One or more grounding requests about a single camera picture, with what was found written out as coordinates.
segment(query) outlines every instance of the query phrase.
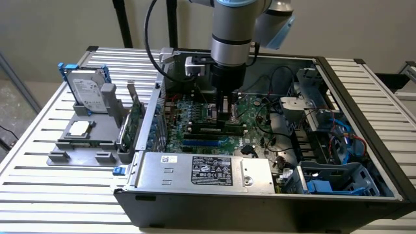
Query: power supply label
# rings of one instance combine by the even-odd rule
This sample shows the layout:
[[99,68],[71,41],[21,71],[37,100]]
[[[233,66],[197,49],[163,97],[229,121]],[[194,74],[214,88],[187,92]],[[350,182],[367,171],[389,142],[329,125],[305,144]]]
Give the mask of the power supply label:
[[191,184],[233,185],[231,159],[229,157],[191,157]]

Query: white wall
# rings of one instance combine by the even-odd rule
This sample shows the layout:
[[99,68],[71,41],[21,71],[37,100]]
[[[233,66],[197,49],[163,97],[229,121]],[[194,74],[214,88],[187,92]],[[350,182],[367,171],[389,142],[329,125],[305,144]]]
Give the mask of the white wall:
[[[150,0],[125,0],[135,48]],[[278,53],[362,58],[375,72],[416,60],[414,0],[293,0],[297,16]],[[211,9],[178,0],[179,47],[209,48]],[[21,79],[59,82],[57,62],[87,45],[121,47],[110,0],[0,0],[0,49]],[[150,47],[167,46],[165,1],[150,18]]]

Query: floor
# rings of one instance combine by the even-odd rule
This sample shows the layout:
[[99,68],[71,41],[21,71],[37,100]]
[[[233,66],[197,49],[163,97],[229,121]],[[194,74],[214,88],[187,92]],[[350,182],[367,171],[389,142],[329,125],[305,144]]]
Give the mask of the floor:
[[[29,81],[25,84],[39,105],[43,106],[59,83]],[[11,82],[0,79],[0,125],[19,137],[34,117],[35,114],[17,92]],[[9,145],[15,141],[13,135],[2,129],[0,129],[0,137]],[[6,152],[0,148],[0,162],[5,155]]]

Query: metal table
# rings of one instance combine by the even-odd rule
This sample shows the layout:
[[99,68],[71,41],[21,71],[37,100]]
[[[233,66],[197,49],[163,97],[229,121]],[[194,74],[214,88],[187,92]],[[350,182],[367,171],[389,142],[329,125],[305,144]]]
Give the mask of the metal table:
[[[402,110],[397,107],[399,104],[385,94],[377,78],[363,65],[355,64],[350,59],[327,59],[327,61],[416,185],[416,132],[410,129],[413,126],[407,119],[401,117]],[[99,47],[95,52],[85,53],[78,64],[107,65],[111,81],[117,85],[117,98],[122,100],[123,106],[130,106],[126,90],[126,81],[130,79],[135,81],[139,100],[142,102],[149,100],[155,70],[143,50]],[[374,107],[370,105],[373,102],[381,104]],[[0,164],[0,232],[222,233],[134,227],[109,189],[110,184],[123,183],[122,178],[113,179],[110,167],[46,165],[47,152],[53,149],[53,142],[59,137],[73,114],[71,105],[73,96],[63,83]],[[402,125],[398,136],[383,134],[383,130],[389,126],[397,128],[397,124]],[[405,150],[401,150],[402,145],[397,146],[397,140],[401,138],[405,138]],[[413,234],[414,232],[416,212],[398,220],[377,220],[353,233]]]

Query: robotic arm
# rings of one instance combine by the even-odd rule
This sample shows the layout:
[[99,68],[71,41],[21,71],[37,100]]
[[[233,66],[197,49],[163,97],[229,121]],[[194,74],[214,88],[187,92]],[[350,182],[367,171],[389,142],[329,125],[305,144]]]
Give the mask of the robotic arm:
[[[213,7],[211,60],[206,64],[210,65],[210,84],[217,92],[217,123],[221,125],[229,119],[229,113],[222,112],[223,96],[230,97],[231,91],[243,83],[251,41],[265,48],[279,48],[294,20],[293,9],[290,0],[189,1]],[[194,68],[201,69],[201,64],[203,61],[189,58],[186,73],[194,72]]]

